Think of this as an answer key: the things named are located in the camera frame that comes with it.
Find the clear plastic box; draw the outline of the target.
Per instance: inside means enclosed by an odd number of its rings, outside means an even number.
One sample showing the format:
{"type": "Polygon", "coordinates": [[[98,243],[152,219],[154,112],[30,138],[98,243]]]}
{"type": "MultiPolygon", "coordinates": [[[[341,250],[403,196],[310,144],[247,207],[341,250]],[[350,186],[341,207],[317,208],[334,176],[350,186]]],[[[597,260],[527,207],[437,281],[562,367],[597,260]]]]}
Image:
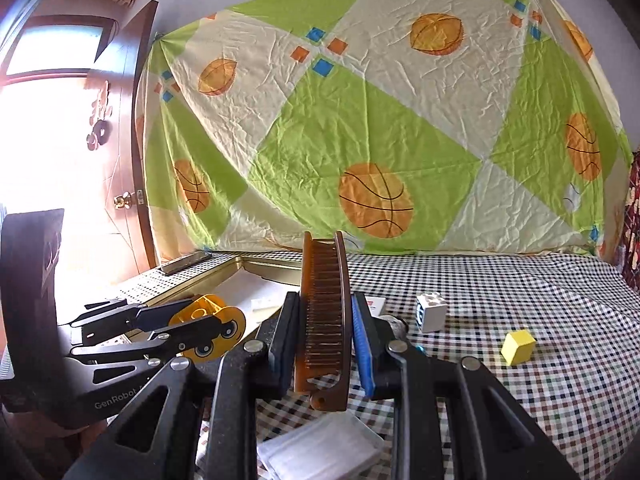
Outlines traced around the clear plastic box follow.
{"type": "Polygon", "coordinates": [[[380,458],[384,440],[351,412],[329,413],[257,447],[273,479],[351,479],[380,458]]]}

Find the brown wooden door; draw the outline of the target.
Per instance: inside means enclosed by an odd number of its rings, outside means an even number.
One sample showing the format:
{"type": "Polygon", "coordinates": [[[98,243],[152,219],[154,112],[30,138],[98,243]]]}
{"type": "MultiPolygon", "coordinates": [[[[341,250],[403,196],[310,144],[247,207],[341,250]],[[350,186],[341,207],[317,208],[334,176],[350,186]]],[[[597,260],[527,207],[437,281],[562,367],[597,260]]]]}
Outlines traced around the brown wooden door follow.
{"type": "Polygon", "coordinates": [[[101,260],[115,282],[155,266],[134,108],[157,6],[149,1],[120,30],[96,58],[85,84],[91,102],[86,144],[101,183],[105,219],[101,260]],[[116,210],[113,197],[126,191],[134,204],[116,210]]]}

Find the white moon toy block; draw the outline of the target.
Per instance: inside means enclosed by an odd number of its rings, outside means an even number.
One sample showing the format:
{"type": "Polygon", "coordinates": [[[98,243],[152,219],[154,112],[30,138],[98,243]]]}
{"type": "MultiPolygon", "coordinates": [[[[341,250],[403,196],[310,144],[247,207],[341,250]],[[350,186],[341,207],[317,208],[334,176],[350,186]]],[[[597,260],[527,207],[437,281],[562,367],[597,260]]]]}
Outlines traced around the white moon toy block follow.
{"type": "Polygon", "coordinates": [[[439,292],[416,296],[416,326],[422,334],[439,332],[445,327],[448,304],[439,292]]]}

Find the red patterned fabric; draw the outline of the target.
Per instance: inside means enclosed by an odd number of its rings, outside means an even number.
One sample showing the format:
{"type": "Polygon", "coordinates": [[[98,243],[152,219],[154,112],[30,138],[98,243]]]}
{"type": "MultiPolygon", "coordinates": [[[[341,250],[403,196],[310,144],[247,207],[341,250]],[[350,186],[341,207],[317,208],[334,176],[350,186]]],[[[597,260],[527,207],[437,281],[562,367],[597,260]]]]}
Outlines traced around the red patterned fabric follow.
{"type": "Polygon", "coordinates": [[[640,153],[634,152],[629,188],[625,203],[625,220],[622,236],[622,275],[627,285],[640,289],[640,153]]]}

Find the basketball-pattern green bedsheet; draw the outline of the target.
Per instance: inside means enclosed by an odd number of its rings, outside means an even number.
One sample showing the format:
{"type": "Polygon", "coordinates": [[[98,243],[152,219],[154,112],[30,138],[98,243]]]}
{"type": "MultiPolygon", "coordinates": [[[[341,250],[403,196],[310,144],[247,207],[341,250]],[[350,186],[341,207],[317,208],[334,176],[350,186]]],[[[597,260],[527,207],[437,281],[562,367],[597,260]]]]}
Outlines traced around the basketball-pattern green bedsheet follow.
{"type": "Polygon", "coordinates": [[[613,259],[631,151],[556,0],[252,0],[152,45],[160,258],[301,248],[613,259]]]}

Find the gold metal tray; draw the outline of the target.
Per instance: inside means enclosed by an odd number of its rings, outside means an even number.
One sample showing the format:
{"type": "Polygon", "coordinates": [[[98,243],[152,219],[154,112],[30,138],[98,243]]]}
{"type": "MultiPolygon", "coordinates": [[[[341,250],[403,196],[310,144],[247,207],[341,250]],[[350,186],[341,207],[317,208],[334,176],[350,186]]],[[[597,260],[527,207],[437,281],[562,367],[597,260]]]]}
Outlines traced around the gold metal tray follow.
{"type": "Polygon", "coordinates": [[[302,255],[296,252],[221,255],[175,275],[178,283],[141,299],[149,307],[188,297],[215,294],[246,313],[280,307],[299,290],[302,255]]]}

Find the black smartphone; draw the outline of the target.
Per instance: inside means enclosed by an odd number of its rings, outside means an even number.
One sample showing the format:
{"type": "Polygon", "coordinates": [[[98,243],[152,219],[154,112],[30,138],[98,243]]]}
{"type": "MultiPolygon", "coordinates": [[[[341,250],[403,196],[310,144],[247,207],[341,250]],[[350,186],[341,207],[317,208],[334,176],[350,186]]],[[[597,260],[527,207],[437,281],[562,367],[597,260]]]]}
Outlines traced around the black smartphone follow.
{"type": "Polygon", "coordinates": [[[177,274],[183,270],[189,269],[191,266],[208,260],[212,254],[210,252],[204,252],[204,250],[197,250],[191,252],[189,255],[175,258],[174,260],[165,262],[160,265],[160,272],[165,276],[177,274]]]}

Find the brass door knob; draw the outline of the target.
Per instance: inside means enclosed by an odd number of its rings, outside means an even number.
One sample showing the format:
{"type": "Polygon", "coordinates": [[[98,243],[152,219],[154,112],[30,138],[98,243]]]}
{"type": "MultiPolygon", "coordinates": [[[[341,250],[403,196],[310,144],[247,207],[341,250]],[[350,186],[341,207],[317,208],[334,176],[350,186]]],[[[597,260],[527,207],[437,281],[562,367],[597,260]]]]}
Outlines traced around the brass door knob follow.
{"type": "Polygon", "coordinates": [[[113,206],[116,210],[129,209],[134,204],[134,196],[126,191],[113,197],[113,206]]]}

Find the yellow face toy block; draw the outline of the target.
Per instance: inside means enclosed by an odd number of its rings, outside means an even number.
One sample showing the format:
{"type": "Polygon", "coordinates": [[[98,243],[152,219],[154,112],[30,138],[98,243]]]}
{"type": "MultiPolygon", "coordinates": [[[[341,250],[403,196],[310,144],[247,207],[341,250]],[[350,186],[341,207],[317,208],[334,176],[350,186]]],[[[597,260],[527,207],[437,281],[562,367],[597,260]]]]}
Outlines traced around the yellow face toy block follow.
{"type": "Polygon", "coordinates": [[[180,342],[179,353],[194,363],[220,358],[242,339],[246,329],[244,313],[214,294],[192,300],[168,322],[169,326],[179,324],[191,330],[189,340],[180,342]]]}

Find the yellow wooden cube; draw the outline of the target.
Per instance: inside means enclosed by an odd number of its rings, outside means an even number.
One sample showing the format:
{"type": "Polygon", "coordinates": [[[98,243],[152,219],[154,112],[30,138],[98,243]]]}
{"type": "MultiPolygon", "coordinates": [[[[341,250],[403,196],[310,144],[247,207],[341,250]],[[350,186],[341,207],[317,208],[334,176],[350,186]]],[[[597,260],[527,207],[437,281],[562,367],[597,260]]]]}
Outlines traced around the yellow wooden cube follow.
{"type": "Polygon", "coordinates": [[[536,347],[536,339],[528,330],[514,330],[504,338],[501,355],[507,366],[517,366],[528,362],[536,347]]]}

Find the checkered tablecloth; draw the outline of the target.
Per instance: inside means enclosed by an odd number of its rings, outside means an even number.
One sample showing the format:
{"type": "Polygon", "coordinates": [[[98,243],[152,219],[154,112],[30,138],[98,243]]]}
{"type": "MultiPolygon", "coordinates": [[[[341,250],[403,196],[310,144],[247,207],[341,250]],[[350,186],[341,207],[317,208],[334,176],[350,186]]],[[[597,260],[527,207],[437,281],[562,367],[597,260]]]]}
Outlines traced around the checkered tablecloth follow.
{"type": "Polygon", "coordinates": [[[350,255],[352,288],[384,297],[430,356],[481,360],[584,479],[639,474],[639,297],[614,266],[570,254],[350,255]],[[422,334],[416,296],[439,292],[445,327],[422,334]],[[532,358],[507,366],[506,334],[528,330],[532,358]]]}

